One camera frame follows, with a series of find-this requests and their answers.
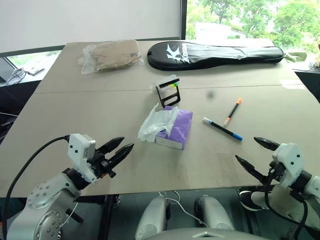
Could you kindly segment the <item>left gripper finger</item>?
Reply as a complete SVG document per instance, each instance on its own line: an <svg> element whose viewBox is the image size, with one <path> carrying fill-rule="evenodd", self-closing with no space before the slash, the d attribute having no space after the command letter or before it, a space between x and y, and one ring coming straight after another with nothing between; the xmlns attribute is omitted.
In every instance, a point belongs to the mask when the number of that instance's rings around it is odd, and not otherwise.
<svg viewBox="0 0 320 240"><path fill-rule="evenodd" d="M123 136L115 137L115 138L109 140L108 142L106 142L105 144L103 144L101 147L99 147L98 151L100 153L102 153L103 155L106 155L106 154L112 152L113 150L115 150L124 139L125 138Z"/></svg>
<svg viewBox="0 0 320 240"><path fill-rule="evenodd" d="M108 164L108 168L109 169L113 169L114 167L116 167L120 162L122 162L127 156L128 154L131 152L131 150L134 147L134 143L129 143L125 146L123 146L122 148L120 148L115 154L114 156L112 156L109 159L109 164Z"/></svg>

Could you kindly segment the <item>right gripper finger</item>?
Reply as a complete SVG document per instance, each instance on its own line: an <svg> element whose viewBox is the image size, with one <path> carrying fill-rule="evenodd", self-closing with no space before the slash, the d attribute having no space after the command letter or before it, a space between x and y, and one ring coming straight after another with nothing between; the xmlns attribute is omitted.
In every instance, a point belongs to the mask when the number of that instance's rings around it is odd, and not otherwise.
<svg viewBox="0 0 320 240"><path fill-rule="evenodd" d="M262 185L267 185L267 176L263 175L262 173L258 172L255 167L249 163L247 160L243 159L242 157L235 155L235 158L239 162L239 164L254 178L256 178Z"/></svg>
<svg viewBox="0 0 320 240"><path fill-rule="evenodd" d="M253 139L267 150L275 151L280 146L280 144L263 137L254 137Z"/></svg>

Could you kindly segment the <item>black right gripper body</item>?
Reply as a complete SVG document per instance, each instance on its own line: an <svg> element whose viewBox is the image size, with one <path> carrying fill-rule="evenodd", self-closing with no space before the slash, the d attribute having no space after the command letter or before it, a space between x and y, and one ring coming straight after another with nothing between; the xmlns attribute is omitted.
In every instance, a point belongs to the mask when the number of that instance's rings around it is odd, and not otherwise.
<svg viewBox="0 0 320 240"><path fill-rule="evenodd" d="M266 185L270 185L273 180L280 182L286 170L284 164L279 161L271 161L270 168L266 177Z"/></svg>

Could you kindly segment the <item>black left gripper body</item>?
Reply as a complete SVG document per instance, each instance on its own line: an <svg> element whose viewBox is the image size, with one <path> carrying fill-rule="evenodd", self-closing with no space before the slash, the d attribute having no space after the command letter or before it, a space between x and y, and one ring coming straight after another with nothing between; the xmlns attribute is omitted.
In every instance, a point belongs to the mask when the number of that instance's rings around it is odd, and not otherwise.
<svg viewBox="0 0 320 240"><path fill-rule="evenodd" d="M110 178L114 178L116 173L113 168L116 166L115 159L107 159L106 154L110 153L113 149L110 147L100 147L94 150L93 157L87 161L90 164L97 178L103 178L109 175Z"/></svg>

